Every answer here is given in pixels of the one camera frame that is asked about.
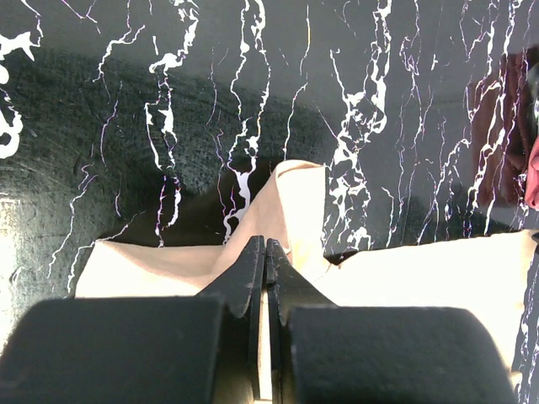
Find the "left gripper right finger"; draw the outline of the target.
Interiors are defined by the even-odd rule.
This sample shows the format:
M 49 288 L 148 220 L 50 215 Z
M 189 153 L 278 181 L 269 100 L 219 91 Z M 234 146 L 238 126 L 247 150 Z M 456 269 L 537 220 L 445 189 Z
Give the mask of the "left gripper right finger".
M 275 239 L 265 271 L 273 402 L 515 402 L 494 340 L 471 312 L 337 306 Z

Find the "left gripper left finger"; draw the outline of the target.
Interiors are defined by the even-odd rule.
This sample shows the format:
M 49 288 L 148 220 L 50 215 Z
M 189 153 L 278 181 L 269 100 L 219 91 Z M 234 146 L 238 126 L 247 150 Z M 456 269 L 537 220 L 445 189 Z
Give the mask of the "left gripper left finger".
M 265 245 L 192 297 L 45 300 L 1 357 L 4 403 L 251 403 Z

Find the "beige t shirt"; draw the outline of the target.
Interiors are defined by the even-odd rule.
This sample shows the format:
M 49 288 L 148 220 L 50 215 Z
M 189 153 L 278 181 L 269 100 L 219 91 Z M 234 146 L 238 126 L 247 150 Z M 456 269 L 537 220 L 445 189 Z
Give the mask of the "beige t shirt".
M 489 330 L 517 399 L 538 400 L 538 235 L 516 233 L 323 256 L 325 170 L 263 162 L 246 176 L 251 202 L 230 237 L 224 203 L 237 176 L 207 193 L 159 207 L 103 234 L 77 281 L 78 298 L 194 295 L 221 275 L 248 239 L 278 240 L 294 268 L 343 306 L 451 306 Z

